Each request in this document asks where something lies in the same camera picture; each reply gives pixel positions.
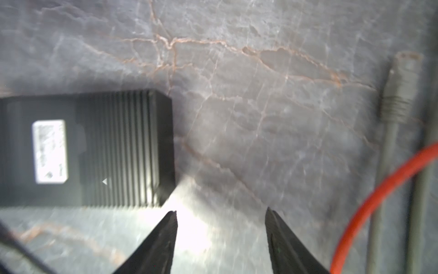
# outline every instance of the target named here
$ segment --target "red cable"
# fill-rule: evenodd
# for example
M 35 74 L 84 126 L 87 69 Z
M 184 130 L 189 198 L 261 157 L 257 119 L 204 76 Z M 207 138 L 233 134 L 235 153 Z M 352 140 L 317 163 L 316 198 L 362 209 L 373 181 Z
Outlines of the red cable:
M 383 200 L 391 194 L 397 187 L 402 185 L 407 179 L 414 176 L 417 172 L 425 168 L 431 161 L 438 157 L 438 142 L 420 150 L 414 157 L 402 165 L 396 172 L 388 176 L 375 190 L 368 196 L 363 205 L 356 211 L 350 220 L 347 228 L 339 241 L 333 256 L 330 268 L 331 274 L 341 274 L 348 251 L 353 245 L 353 240 L 359 233 L 363 224 L 376 210 Z

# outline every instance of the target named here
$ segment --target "white label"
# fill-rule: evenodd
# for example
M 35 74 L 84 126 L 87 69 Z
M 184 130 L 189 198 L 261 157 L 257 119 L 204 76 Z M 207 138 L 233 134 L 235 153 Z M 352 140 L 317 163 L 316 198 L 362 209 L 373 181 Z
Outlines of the white label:
M 32 124 L 35 180 L 37 184 L 67 181 L 67 141 L 64 120 L 36 121 Z

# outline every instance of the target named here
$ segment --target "gray marble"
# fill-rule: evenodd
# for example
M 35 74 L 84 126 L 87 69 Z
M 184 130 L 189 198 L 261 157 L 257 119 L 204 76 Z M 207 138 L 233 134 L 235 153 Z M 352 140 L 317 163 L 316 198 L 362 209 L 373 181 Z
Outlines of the gray marble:
M 374 185 L 379 97 L 399 50 L 426 61 L 394 167 L 420 145 L 437 10 L 433 0 L 1 0 L 1 96 L 158 88 L 173 99 L 179 185 L 160 210 L 4 209 L 0 219 L 59 273 L 110 273 L 177 209 L 172 273 L 261 274 L 272 273 L 270 206 L 329 267 Z M 410 191 L 387 200 L 382 273 L 404 270 Z M 436 180 L 426 225 L 423 273 L 433 273 Z M 364 273 L 367 231 L 343 273 Z M 10 250 L 0 259 L 35 271 Z

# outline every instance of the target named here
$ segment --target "gray cable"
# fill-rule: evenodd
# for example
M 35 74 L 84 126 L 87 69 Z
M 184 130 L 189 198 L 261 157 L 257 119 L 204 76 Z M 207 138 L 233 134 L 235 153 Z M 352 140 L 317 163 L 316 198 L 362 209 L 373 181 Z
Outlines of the gray cable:
M 396 148 L 397 134 L 399 132 L 399 123 L 389 122 L 385 125 L 385 136 L 382 143 L 380 158 L 376 174 L 376 186 L 380 184 L 388 175 L 392 164 L 392 156 Z M 371 225 L 369 230 L 369 243 L 367 254 L 367 273 L 378 273 L 380 260 L 380 243 L 382 238 L 382 221 L 384 203 L 371 216 Z
M 431 118 L 427 123 L 424 146 L 438 141 L 438 100 L 431 109 Z M 425 167 L 417 176 L 414 184 L 412 204 L 409 214 L 408 250 L 406 259 L 406 273 L 421 273 L 421 259 L 423 252 L 423 231 L 426 219 L 429 189 L 434 175 L 434 164 Z
M 385 122 L 376 186 L 388 175 L 395 150 L 399 124 L 406 122 L 413 99 L 417 94 L 418 74 L 423 56 L 415 52 L 398 52 L 394 58 L 388 81 L 383 91 L 381 119 Z M 371 217 L 367 253 L 367 274 L 379 273 L 380 243 L 384 204 Z

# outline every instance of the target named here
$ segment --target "black electronic device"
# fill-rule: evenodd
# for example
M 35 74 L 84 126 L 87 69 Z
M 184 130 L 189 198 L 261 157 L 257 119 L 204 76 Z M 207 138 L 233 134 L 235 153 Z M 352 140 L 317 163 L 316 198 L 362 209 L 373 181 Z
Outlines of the black electronic device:
M 0 99 L 0 206 L 160 206 L 174 188 L 167 96 Z

